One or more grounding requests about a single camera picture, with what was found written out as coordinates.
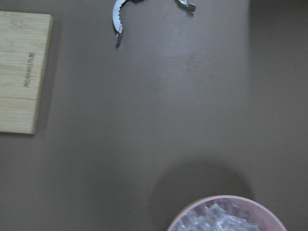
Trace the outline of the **clear ice cubes pile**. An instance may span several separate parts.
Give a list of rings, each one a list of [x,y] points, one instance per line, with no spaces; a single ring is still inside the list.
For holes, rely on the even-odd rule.
[[[259,231],[250,212],[228,200],[203,203],[177,222],[174,231]]]

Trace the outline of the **bamboo cutting board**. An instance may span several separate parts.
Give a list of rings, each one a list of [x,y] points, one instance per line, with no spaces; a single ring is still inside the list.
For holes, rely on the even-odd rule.
[[[0,13],[0,130],[35,134],[53,17]]]

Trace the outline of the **metal reacher grabber tool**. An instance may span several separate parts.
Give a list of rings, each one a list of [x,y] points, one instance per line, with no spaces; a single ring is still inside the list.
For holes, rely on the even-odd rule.
[[[112,22],[115,31],[116,44],[115,47],[118,48],[121,44],[121,40],[124,34],[123,24],[121,22],[121,8],[127,3],[127,0],[116,0],[113,5],[112,10]],[[196,6],[190,0],[175,0],[175,3],[188,12],[195,12]]]

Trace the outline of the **pink bowl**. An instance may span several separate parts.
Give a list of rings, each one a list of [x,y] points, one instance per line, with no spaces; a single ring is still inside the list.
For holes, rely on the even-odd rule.
[[[267,208],[239,196],[200,199],[184,208],[169,231],[285,231],[286,227]]]

